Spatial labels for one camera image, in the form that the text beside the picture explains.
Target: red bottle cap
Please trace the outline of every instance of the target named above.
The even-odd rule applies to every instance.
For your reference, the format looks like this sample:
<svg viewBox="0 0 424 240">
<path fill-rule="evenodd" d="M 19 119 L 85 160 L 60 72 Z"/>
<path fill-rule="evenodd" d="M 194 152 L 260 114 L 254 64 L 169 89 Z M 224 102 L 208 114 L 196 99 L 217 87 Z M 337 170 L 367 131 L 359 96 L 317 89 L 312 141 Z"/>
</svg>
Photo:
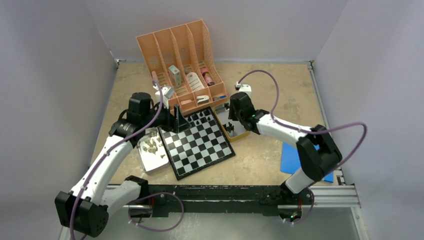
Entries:
<svg viewBox="0 0 424 240">
<path fill-rule="evenodd" d="M 207 69 L 206 67 L 204 67 L 204 68 L 202 68 L 201 70 L 200 70 L 200 73 L 203 75 L 204 73 L 207 73 L 207 72 L 209 72 L 209 69 Z"/>
</svg>

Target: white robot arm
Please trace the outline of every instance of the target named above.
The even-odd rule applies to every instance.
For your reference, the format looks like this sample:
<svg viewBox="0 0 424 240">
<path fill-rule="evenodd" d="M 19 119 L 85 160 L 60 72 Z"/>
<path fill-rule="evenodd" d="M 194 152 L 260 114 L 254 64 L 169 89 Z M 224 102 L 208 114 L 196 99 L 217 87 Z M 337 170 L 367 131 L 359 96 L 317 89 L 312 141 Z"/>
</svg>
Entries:
<svg viewBox="0 0 424 240">
<path fill-rule="evenodd" d="M 248 131 L 287 143 L 299 153 L 301 167 L 281 185 L 287 194 L 298 194 L 320 181 L 342 160 L 342 154 L 330 134 L 312 135 L 301 131 L 318 132 L 325 130 L 324 126 L 302 126 L 277 117 L 273 119 L 268 111 L 255 109 L 250 98 L 252 88 L 249 85 L 237 82 L 235 87 L 238 92 L 230 97 L 229 118 L 239 121 Z M 292 126 L 297 131 L 276 121 Z"/>
</svg>

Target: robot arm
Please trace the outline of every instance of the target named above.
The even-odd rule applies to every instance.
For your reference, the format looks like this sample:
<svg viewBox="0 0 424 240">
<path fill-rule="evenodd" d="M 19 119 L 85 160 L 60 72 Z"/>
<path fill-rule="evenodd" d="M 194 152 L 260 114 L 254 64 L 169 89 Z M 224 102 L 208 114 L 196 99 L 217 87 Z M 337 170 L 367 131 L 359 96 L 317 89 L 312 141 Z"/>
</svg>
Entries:
<svg viewBox="0 0 424 240">
<path fill-rule="evenodd" d="M 148 93 L 134 93 L 129 99 L 128 109 L 123 111 L 112 125 L 106 143 L 86 174 L 68 193 L 61 191 L 56 196 L 54 203 L 62 226 L 70 226 L 74 202 L 77 200 L 78 193 L 85 180 L 90 175 L 92 175 L 89 178 L 90 181 L 86 185 L 81 198 L 78 199 L 74 229 L 91 237 L 97 237 L 103 231 L 109 217 L 123 205 L 149 195 L 148 182 L 135 176 L 127 177 L 119 187 L 113 190 L 107 189 L 112 176 L 122 161 L 137 146 L 145 132 L 122 142 L 104 158 L 97 169 L 94 168 L 109 148 L 137 132 L 151 121 L 157 111 L 155 106 L 151 106 L 151 103 L 152 99 Z M 189 129 L 191 125 L 182 116 L 179 106 L 175 105 L 173 110 L 174 115 L 171 114 L 169 106 L 164 104 L 158 118 L 151 127 L 161 127 L 166 131 L 175 133 Z"/>
<path fill-rule="evenodd" d="M 301 130 L 321 131 L 325 129 L 324 126 L 301 126 L 275 118 L 279 122 L 295 127 L 298 131 L 281 126 L 271 118 L 268 111 L 255 109 L 250 98 L 252 91 L 250 86 L 244 84 L 238 87 L 239 92 L 230 97 L 228 118 L 239 121 L 248 131 L 270 136 L 297 148 L 301 168 L 281 185 L 287 194 L 296 195 L 320 181 L 342 160 L 342 154 L 328 133 L 312 135 L 301 132 Z"/>
</svg>

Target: orange desk organizer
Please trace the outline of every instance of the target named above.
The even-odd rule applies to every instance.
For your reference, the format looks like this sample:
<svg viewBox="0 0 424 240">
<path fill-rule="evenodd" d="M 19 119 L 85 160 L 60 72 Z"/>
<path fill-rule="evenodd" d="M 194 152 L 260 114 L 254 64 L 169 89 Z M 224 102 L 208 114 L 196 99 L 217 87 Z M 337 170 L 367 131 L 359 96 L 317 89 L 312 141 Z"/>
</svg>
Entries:
<svg viewBox="0 0 424 240">
<path fill-rule="evenodd" d="M 172 86 L 175 90 L 169 100 L 171 112 L 175 104 L 180 105 L 182 113 L 186 115 L 228 101 L 225 84 L 215 69 L 209 30 L 203 20 L 152 32 L 136 39 L 150 73 L 156 71 L 159 84 L 162 87 Z M 172 65 L 181 73 L 184 73 L 184 68 L 195 72 L 204 88 L 192 91 L 185 74 L 182 74 L 182 86 L 176 88 L 168 75 L 168 68 Z M 215 85 L 207 86 L 201 74 L 202 68 L 209 69 Z M 197 104 L 196 97 L 202 95 L 209 96 L 209 102 Z M 224 98 L 214 101 L 214 97 L 223 95 Z"/>
</svg>

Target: black base frame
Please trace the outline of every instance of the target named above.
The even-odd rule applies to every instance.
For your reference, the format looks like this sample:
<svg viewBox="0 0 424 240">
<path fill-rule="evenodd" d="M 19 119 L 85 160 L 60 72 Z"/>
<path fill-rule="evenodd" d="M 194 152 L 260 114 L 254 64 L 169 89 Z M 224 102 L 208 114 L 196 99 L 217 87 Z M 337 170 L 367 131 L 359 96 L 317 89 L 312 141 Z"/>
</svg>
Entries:
<svg viewBox="0 0 424 240">
<path fill-rule="evenodd" d="M 264 216 L 290 218 L 293 209 L 279 209 L 279 205 L 298 206 L 312 204 L 312 193 L 306 188 L 299 194 L 287 193 L 279 185 L 149 185 L 142 195 L 168 192 L 181 199 L 185 213 L 256 213 Z M 180 213 L 179 202 L 169 195 L 154 198 L 152 217 L 168 217 Z M 147 205 L 133 201 L 129 205 Z"/>
</svg>

